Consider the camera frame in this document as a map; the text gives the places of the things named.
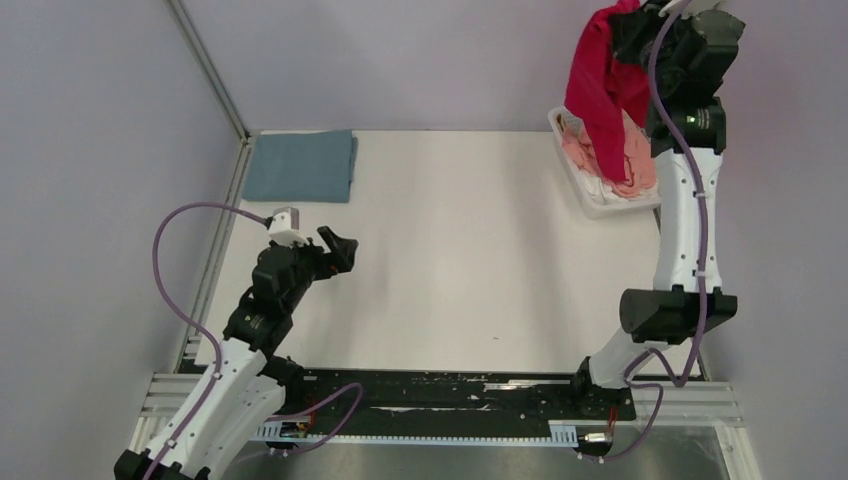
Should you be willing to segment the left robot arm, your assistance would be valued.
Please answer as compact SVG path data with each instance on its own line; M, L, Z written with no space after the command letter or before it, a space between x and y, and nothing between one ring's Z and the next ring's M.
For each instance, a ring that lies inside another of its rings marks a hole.
M292 414L304 405L302 368L275 352L307 290L352 271L359 246L327 226L317 232L322 245L293 230L270 229L270 244L257 257L215 360L148 446L121 454L115 478L218 479L277 410Z

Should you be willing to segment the red t shirt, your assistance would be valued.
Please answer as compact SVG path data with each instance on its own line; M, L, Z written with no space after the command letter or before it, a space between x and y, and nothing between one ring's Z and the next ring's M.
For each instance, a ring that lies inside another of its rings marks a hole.
M600 173L617 184L630 181L624 116L644 126L650 92L642 68L614 58L609 18L640 6L639 1L622 0L590 17L578 40L565 90L564 106L583 121Z

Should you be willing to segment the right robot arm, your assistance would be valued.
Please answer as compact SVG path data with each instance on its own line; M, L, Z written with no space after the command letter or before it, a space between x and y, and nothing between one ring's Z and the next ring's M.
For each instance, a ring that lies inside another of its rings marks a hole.
M726 146L717 92L745 25L715 5L693 1L649 1L612 22L613 56L648 76L660 254L652 288L623 293L619 330L575 376L571 403L589 418L607 409L611 395L626 390L649 359L684 341L698 349L703 336L738 308L736 297L722 292L713 216Z

